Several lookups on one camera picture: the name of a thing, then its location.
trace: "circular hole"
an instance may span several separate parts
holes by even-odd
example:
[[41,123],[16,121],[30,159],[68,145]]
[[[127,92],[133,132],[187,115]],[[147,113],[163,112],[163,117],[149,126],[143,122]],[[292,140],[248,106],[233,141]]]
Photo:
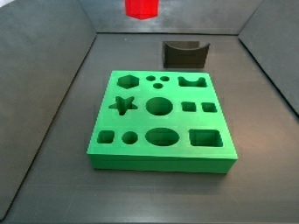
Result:
[[173,110],[173,104],[163,97],[155,97],[145,103],[147,111],[155,116],[165,116]]
[[160,80],[161,80],[161,81],[168,81],[168,80],[169,80],[169,77],[163,76],[163,77],[160,78]]
[[137,140],[137,134],[133,131],[128,131],[121,139],[125,144],[133,144]]
[[147,79],[148,81],[155,81],[155,77],[153,77],[152,75],[147,76],[145,79]]
[[153,88],[161,88],[164,85],[161,83],[155,83]]
[[144,138],[149,144],[157,146],[169,146],[177,143],[179,134],[167,128],[149,129],[145,132]]

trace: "square hole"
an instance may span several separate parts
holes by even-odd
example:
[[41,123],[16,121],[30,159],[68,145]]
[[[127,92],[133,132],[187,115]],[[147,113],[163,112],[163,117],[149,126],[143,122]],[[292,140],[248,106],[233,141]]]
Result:
[[97,133],[97,143],[99,144],[112,144],[113,139],[115,139],[115,131],[101,130]]
[[216,113],[217,112],[215,103],[212,103],[212,102],[203,102],[200,105],[201,105],[203,112],[209,112],[209,113]]
[[196,112],[196,105],[195,105],[195,102],[184,101],[184,102],[181,103],[181,111]]
[[215,129],[191,129],[189,139],[192,146],[221,147],[220,132]]

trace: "gray wall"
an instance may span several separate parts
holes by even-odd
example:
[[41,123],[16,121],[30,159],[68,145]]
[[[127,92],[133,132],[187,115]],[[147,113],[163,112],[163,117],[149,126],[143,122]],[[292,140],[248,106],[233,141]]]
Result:
[[0,0],[0,7],[9,4],[13,0]]
[[299,114],[297,15],[297,0],[265,0],[239,38]]
[[0,220],[96,33],[77,0],[0,9]]
[[159,17],[125,16],[124,0],[79,0],[97,32],[239,34],[261,0],[160,0]]

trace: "shape sorter board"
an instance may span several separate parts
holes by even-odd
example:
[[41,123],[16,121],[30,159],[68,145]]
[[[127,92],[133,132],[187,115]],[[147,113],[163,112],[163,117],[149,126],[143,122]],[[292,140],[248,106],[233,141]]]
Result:
[[88,156],[95,169],[227,173],[237,154],[209,75],[113,71]]

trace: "gray floor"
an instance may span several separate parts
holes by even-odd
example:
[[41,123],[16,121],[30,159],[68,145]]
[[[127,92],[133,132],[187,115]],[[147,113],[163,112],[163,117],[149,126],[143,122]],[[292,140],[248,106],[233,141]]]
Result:
[[[163,41],[197,39],[239,154],[231,172],[93,171],[85,150],[111,71],[164,70]],[[297,222],[297,134],[237,37],[97,35],[5,222]]]

